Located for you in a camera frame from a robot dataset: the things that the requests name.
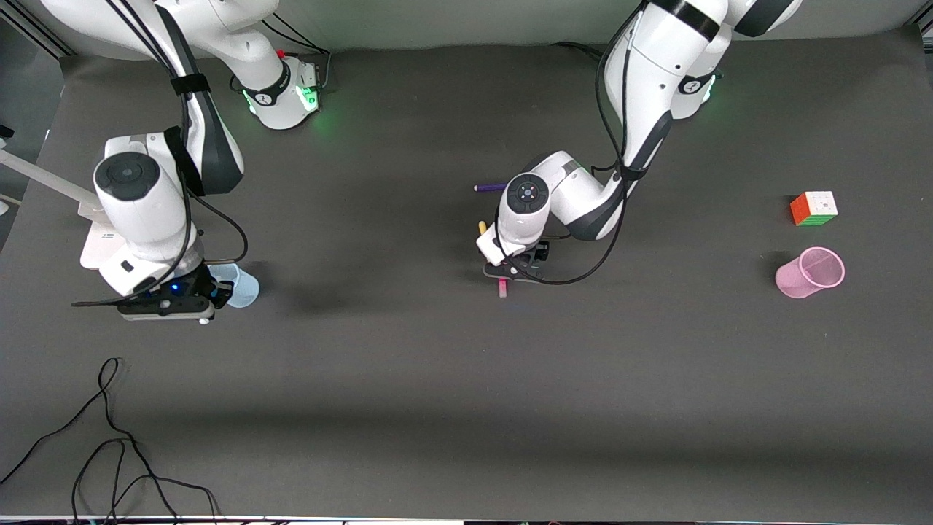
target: marker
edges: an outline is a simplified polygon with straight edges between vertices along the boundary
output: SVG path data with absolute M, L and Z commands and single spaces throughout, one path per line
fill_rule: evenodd
M 477 193 L 501 192 L 505 188 L 508 188 L 507 182 L 503 182 L 501 184 L 477 184 L 473 187 L 473 191 Z
M 486 233 L 486 221 L 480 221 L 480 235 Z M 508 297 L 508 279 L 502 277 L 499 278 L 499 299 L 505 299 Z

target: light blue cup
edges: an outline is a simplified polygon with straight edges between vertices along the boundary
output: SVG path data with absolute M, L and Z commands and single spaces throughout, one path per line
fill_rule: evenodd
M 259 297 L 259 281 L 244 272 L 236 264 L 214 264 L 208 266 L 211 275 L 218 281 L 232 281 L 233 294 L 227 305 L 234 308 L 246 308 Z

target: pink mesh cup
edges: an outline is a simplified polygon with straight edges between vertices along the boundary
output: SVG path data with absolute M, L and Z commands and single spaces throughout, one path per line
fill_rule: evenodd
M 777 270 L 774 282 L 787 297 L 803 299 L 828 288 L 835 288 L 845 278 L 845 266 L 838 255 L 826 248 L 807 248 L 797 259 Z

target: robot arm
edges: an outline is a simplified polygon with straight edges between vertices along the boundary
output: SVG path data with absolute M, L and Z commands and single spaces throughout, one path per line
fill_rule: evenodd
M 477 240 L 487 261 L 499 265 L 535 249 L 549 213 L 577 239 L 605 237 L 618 223 L 625 197 L 648 170 L 673 121 L 692 115 L 703 102 L 712 73 L 731 42 L 729 24 L 744 34 L 760 35 L 786 21 L 801 1 L 643 3 L 610 43 L 606 58 L 606 93 L 626 134 L 622 173 L 603 185 L 566 152 L 532 161 L 510 181 L 496 224 Z M 529 193 L 530 184 L 547 191 Z
M 269 39 L 250 26 L 270 16 L 278 0 L 157 0 L 188 42 L 216 56 L 244 87 L 250 109 L 267 127 L 297 126 L 318 109 L 313 64 L 279 58 Z
M 187 117 L 181 128 L 106 142 L 94 188 L 123 244 L 97 269 L 126 299 L 79 305 L 116 304 L 127 319 L 211 319 L 231 288 L 203 264 L 185 186 L 196 194 L 229 192 L 243 176 L 243 159 L 181 30 L 150 0 L 44 2 L 78 31 L 166 65 Z
M 177 77 L 199 73 L 185 37 L 168 11 L 146 0 L 129 0 L 125 5 L 124 1 L 42 0 L 42 3 L 55 18 L 84 35 L 159 60 L 129 25 L 142 32 L 141 23 L 164 50 L 164 60 Z M 187 93 L 185 99 L 189 123 L 183 127 L 183 138 L 201 175 L 201 193 L 230 192 L 243 178 L 240 149 L 220 119 L 210 92 Z

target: green led light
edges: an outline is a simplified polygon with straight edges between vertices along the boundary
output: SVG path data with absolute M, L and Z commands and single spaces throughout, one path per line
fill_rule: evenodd
M 317 110 L 317 90 L 314 88 L 303 88 L 295 86 L 295 92 L 298 93 L 301 104 L 309 113 Z
M 706 89 L 706 94 L 703 95 L 703 101 L 706 102 L 709 100 L 709 97 L 713 95 L 713 84 L 716 83 L 716 75 L 713 75 L 709 80 L 709 88 Z
M 253 101 L 250 100 L 249 95 L 246 94 L 246 90 L 243 90 L 243 98 L 246 99 L 246 103 L 249 105 L 249 112 L 256 115 L 256 108 L 253 107 Z

